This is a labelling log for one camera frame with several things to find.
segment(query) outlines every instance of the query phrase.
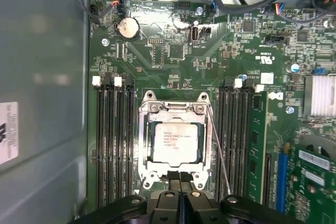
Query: ram slot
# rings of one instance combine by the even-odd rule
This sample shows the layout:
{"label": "ram slot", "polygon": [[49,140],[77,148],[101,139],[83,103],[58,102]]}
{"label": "ram slot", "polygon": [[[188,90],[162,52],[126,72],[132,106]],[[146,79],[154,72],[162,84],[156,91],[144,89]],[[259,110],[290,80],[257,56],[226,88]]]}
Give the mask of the ram slot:
{"label": "ram slot", "polygon": [[114,91],[109,91],[108,106],[106,107],[107,113],[106,122],[108,124],[107,130],[107,202],[112,203],[114,201],[114,153],[113,153],[113,134],[114,134]]}
{"label": "ram slot", "polygon": [[[225,166],[233,194],[243,196],[246,179],[247,134],[252,88],[220,88],[218,104],[218,137],[225,157]],[[221,163],[217,161],[216,197],[227,190]]]}
{"label": "ram slot", "polygon": [[242,101],[241,101],[241,116],[240,116],[240,141],[239,141],[239,159],[238,159],[238,194],[243,196],[245,194],[245,182],[246,182],[246,163],[247,163],[247,139],[248,139],[248,127],[249,127],[249,117],[250,117],[250,106],[251,106],[251,94],[253,89],[247,88],[242,91]]}
{"label": "ram slot", "polygon": [[109,101],[111,92],[108,90],[97,91],[97,207],[107,204],[107,139],[109,138],[109,117],[111,110]]}
{"label": "ram slot", "polygon": [[126,86],[125,93],[125,116],[124,116],[124,136],[125,136],[125,167],[126,167],[126,196],[132,195],[133,191],[133,126],[134,126],[134,90],[133,86]]}
{"label": "ram slot", "polygon": [[115,139],[116,139],[116,198],[121,199],[123,197],[123,128],[124,128],[124,90],[119,87],[115,87]]}

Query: green circuit board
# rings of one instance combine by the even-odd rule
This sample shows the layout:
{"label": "green circuit board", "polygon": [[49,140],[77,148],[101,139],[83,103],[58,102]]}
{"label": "green circuit board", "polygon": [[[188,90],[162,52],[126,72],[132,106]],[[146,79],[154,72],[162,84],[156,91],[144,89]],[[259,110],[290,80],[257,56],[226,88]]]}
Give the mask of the green circuit board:
{"label": "green circuit board", "polygon": [[[105,9],[111,3],[111,0],[92,1],[98,10]],[[203,14],[195,12],[198,7],[203,9]],[[311,9],[286,9],[284,12],[298,19],[315,15]],[[125,41],[119,36],[116,24],[122,17],[132,17],[138,21],[140,34],[137,39]],[[108,116],[101,122],[97,121],[99,113],[105,113],[108,108],[99,106],[106,103],[104,95],[107,97],[109,91],[104,91],[97,99],[97,87],[89,86],[89,211],[127,194],[148,197],[152,191],[168,187],[166,182],[160,181],[154,183],[150,190],[143,189],[137,170],[138,107],[146,91],[152,90],[158,99],[170,101],[195,101],[201,92],[206,92],[215,121],[220,124],[218,118],[223,115],[220,115],[219,87],[223,86],[225,79],[234,80],[242,75],[246,75],[254,89],[259,89],[249,98],[250,105],[253,105],[255,96],[261,96],[264,106],[250,112],[258,123],[249,127],[247,135],[252,139],[255,137],[253,131],[257,131],[258,140],[256,145],[248,145],[249,154],[244,160],[246,168],[238,171],[239,174],[245,173],[247,178],[242,194],[275,208],[278,154],[284,144],[294,143],[296,136],[305,130],[316,135],[329,132],[329,135],[335,136],[332,119],[323,119],[322,127],[316,129],[304,123],[310,118],[302,114],[303,77],[311,74],[316,67],[326,68],[327,72],[335,70],[336,33],[326,26],[330,18],[327,16],[313,24],[298,25],[283,20],[273,12],[263,13],[258,9],[241,15],[226,15],[220,18],[221,23],[215,24],[211,7],[205,4],[125,1],[122,15],[120,10],[114,8],[98,24],[91,23],[89,82],[94,77],[100,77],[102,82],[108,83],[113,82],[114,77],[121,76],[123,83],[127,82],[134,92],[125,99],[115,94],[109,98],[111,102],[118,101],[116,107],[126,108],[121,113],[128,117],[120,122],[117,119],[119,112],[110,109],[114,119],[109,125],[118,122],[114,130],[126,129],[126,125],[129,125],[127,136],[110,130],[109,134],[114,136],[111,143],[106,140],[99,143],[99,131],[109,131],[99,129],[100,123],[110,120]],[[195,21],[199,37],[191,40],[190,27]],[[211,32],[202,34],[206,28]],[[290,73],[293,63],[299,65],[298,73]],[[294,108],[294,113],[289,114],[288,107]],[[120,150],[116,150],[115,146],[118,139],[122,145]],[[121,158],[110,160],[109,150],[112,156],[114,154]],[[119,170],[113,168],[114,165],[109,167],[107,161],[115,166],[119,162]],[[104,173],[109,169],[111,174]],[[213,195],[219,194],[220,198],[225,193],[218,189],[218,170],[214,148],[211,175],[204,189]]]}

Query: chip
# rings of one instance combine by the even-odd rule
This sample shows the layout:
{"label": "chip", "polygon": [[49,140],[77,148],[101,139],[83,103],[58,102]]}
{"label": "chip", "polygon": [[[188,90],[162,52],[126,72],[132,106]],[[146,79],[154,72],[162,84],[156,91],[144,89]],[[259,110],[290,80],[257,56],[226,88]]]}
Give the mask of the chip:
{"label": "chip", "polygon": [[254,22],[253,21],[244,21],[243,22],[243,32],[253,33],[254,32]]}
{"label": "chip", "polygon": [[303,30],[298,31],[297,41],[298,42],[307,42],[307,40],[308,40],[308,32],[303,31]]}

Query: white label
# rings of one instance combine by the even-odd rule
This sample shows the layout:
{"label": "white label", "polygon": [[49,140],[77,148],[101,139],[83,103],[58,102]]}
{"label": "white label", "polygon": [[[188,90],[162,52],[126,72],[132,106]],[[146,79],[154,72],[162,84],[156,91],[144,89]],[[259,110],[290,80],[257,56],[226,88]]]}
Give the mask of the white label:
{"label": "white label", "polygon": [[283,100],[284,99],[284,95],[283,94],[284,94],[283,92],[278,92],[278,93],[270,92],[268,94],[268,98],[271,99],[271,100],[274,100],[274,99]]}
{"label": "white label", "polygon": [[260,84],[273,84],[274,73],[261,73]]}
{"label": "white label", "polygon": [[313,173],[310,173],[309,171],[306,171],[306,177],[315,183],[319,184],[320,186],[324,187],[324,179],[320,178],[319,176],[316,176]]}
{"label": "white label", "polygon": [[194,124],[160,123],[155,126],[153,161],[179,166],[197,160],[198,129]]}
{"label": "white label", "polygon": [[256,56],[256,60],[260,60],[261,64],[271,65],[273,64],[274,57],[271,56]]}
{"label": "white label", "polygon": [[17,135],[17,102],[0,103],[0,165],[19,155]]}
{"label": "white label", "polygon": [[323,158],[316,157],[315,155],[303,151],[299,151],[299,158],[323,169],[330,170],[330,162]]}

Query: pcie slot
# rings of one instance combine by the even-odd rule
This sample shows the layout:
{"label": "pcie slot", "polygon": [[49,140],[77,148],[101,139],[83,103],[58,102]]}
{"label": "pcie slot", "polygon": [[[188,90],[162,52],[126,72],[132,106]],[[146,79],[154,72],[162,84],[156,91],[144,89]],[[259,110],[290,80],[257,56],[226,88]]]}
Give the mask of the pcie slot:
{"label": "pcie slot", "polygon": [[268,206],[269,194],[270,194],[270,181],[271,181],[271,164],[272,156],[266,153],[265,156],[265,168],[264,168],[264,187],[262,192],[262,203],[264,206]]}

